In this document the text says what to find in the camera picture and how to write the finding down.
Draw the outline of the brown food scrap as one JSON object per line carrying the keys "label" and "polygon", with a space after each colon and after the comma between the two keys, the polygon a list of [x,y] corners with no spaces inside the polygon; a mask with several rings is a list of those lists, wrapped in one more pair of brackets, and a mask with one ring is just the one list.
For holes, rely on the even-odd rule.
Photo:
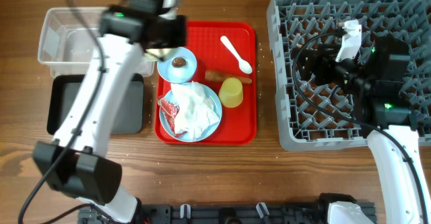
{"label": "brown food scrap", "polygon": [[184,67],[187,64],[187,60],[182,57],[175,57],[172,60],[172,66],[174,68],[181,68]]}

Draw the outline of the small light blue bowl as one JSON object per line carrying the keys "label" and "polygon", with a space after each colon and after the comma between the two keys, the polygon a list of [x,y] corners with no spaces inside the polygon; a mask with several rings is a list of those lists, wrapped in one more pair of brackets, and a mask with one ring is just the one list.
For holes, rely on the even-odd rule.
{"label": "small light blue bowl", "polygon": [[[172,66],[172,60],[175,57],[182,57],[186,59],[187,64],[181,68],[174,68]],[[195,55],[187,48],[174,48],[168,59],[157,62],[157,70],[159,76],[167,82],[186,83],[193,78],[197,70],[197,59]]]}

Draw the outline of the orange carrot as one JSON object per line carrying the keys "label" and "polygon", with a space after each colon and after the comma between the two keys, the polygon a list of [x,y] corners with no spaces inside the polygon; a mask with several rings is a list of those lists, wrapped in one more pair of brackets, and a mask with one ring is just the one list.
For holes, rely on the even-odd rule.
{"label": "orange carrot", "polygon": [[252,79],[249,79],[247,77],[240,77],[240,76],[236,76],[236,75],[231,75],[231,74],[227,74],[227,73],[223,73],[220,71],[215,71],[215,70],[206,70],[205,71],[205,79],[207,81],[211,81],[211,82],[224,82],[226,79],[228,78],[236,78],[238,79],[241,83],[245,83],[245,84],[251,84],[253,81]]}

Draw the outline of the red snack wrapper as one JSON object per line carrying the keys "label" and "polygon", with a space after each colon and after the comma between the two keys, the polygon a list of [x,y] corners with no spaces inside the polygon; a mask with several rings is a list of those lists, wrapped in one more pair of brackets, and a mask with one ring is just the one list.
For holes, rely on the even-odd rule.
{"label": "red snack wrapper", "polygon": [[179,112],[179,107],[176,103],[169,102],[165,97],[160,96],[158,98],[158,105],[161,108],[161,111],[170,127],[170,130],[174,133],[175,137],[182,136],[186,133],[186,131],[180,130],[178,133],[175,133],[175,123],[174,119]]}

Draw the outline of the white plastic spoon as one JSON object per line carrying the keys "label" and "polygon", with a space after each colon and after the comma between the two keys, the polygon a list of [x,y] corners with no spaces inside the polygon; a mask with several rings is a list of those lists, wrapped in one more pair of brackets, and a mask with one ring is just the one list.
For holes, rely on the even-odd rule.
{"label": "white plastic spoon", "polygon": [[231,52],[231,54],[235,57],[235,59],[238,61],[238,67],[239,69],[246,74],[251,74],[253,72],[253,69],[249,62],[242,59],[239,53],[236,51],[235,47],[231,43],[231,41],[228,39],[227,36],[221,36],[220,41],[222,44]]}

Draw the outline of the white napkin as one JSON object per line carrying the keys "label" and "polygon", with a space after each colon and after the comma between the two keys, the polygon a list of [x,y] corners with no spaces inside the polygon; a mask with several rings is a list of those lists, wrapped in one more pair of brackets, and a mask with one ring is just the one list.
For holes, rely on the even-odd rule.
{"label": "white napkin", "polygon": [[186,84],[171,84],[171,92],[179,107],[174,119],[175,133],[186,131],[191,141],[202,137],[211,126],[220,122],[214,101],[207,96],[206,87],[192,81]]}

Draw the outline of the yellow plastic cup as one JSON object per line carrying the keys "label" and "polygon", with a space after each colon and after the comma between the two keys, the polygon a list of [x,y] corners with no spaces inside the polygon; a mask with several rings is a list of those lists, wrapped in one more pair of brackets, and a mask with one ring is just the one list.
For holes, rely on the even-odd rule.
{"label": "yellow plastic cup", "polygon": [[239,106],[243,101],[242,83],[235,77],[227,78],[223,82],[218,96],[222,105],[227,108]]}

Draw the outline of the large light blue plate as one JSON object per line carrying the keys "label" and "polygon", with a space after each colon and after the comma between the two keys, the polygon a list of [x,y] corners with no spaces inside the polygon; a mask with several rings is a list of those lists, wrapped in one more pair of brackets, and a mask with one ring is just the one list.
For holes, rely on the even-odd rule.
{"label": "large light blue plate", "polygon": [[168,93],[158,99],[160,122],[168,135],[186,143],[211,136],[222,119],[222,105],[217,94],[194,81],[170,86]]}

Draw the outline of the green bowl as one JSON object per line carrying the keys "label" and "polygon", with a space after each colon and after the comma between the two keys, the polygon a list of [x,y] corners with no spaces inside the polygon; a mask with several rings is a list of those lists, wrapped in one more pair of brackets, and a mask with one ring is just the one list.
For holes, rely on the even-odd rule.
{"label": "green bowl", "polygon": [[143,57],[149,61],[165,61],[170,57],[173,48],[153,48],[147,49]]}

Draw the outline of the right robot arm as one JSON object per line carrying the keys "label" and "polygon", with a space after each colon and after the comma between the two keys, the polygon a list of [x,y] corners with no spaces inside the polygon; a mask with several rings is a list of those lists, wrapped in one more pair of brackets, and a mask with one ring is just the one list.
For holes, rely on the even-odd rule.
{"label": "right robot arm", "polygon": [[418,122],[411,104],[401,97],[410,62],[408,45],[379,37],[368,60],[359,65],[359,43],[347,48],[321,44],[298,55],[302,79],[316,85],[335,83],[354,96],[354,117],[376,162],[388,223],[429,223],[430,193],[419,154]]}

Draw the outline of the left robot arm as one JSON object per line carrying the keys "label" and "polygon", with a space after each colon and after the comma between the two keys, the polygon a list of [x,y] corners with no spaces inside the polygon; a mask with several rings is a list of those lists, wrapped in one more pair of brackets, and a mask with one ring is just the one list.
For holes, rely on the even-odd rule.
{"label": "left robot arm", "polygon": [[81,201],[111,223],[142,222],[141,201],[121,186],[122,167],[106,158],[114,119],[147,49],[176,48],[187,42],[187,23],[176,14],[180,0],[122,0],[101,13],[90,38],[126,39],[118,57],[103,50],[88,67],[75,101],[50,143],[37,142],[33,159],[41,184]]}

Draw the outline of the grey dishwasher rack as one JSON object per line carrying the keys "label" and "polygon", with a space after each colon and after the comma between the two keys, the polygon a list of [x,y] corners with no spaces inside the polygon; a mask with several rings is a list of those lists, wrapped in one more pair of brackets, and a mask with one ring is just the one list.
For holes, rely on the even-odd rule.
{"label": "grey dishwasher rack", "polygon": [[410,64],[401,94],[413,105],[420,145],[430,144],[430,0],[270,0],[267,27],[273,53],[275,105],[279,141],[288,151],[338,150],[365,146],[358,125],[349,122],[354,99],[333,85],[303,81],[292,68],[292,49],[317,36],[319,42],[339,44],[337,24],[358,20],[362,45],[358,63],[365,63],[374,42],[392,36],[407,43]]}

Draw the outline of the clear plastic bin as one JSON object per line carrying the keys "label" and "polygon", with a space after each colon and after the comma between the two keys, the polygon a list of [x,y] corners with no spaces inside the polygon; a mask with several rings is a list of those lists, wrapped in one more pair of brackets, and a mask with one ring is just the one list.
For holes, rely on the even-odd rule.
{"label": "clear plastic bin", "polygon": [[[96,35],[100,16],[106,7],[78,7],[80,14]],[[131,45],[126,38],[106,34],[100,39],[105,59],[122,61]],[[68,7],[54,7],[47,11],[38,48],[38,61],[51,68],[51,76],[86,74],[89,64],[99,63],[99,51],[85,27],[74,17]],[[136,73],[149,77],[154,72],[154,62],[142,58]]]}

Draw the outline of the red serving tray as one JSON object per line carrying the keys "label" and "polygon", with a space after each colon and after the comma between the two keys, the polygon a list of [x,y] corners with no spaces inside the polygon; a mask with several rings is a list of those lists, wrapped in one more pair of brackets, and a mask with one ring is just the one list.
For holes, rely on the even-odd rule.
{"label": "red serving tray", "polygon": [[[252,74],[241,72],[238,61],[222,44],[220,38],[227,36],[239,55],[251,64]],[[243,87],[243,101],[235,108],[222,107],[222,117],[215,132],[199,141],[206,145],[245,145],[257,133],[257,66],[256,38],[253,28],[244,22],[187,22],[187,49],[197,58],[197,72],[193,81],[202,83],[218,93],[221,83],[205,79],[207,70],[248,77],[251,84]]]}

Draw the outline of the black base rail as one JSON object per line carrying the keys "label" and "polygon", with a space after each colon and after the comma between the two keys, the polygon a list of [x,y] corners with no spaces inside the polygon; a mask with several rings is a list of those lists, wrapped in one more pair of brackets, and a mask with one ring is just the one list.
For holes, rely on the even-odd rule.
{"label": "black base rail", "polygon": [[323,209],[311,204],[266,205],[259,213],[255,205],[198,207],[184,204],[172,207],[169,204],[143,205],[145,223],[324,223]]}

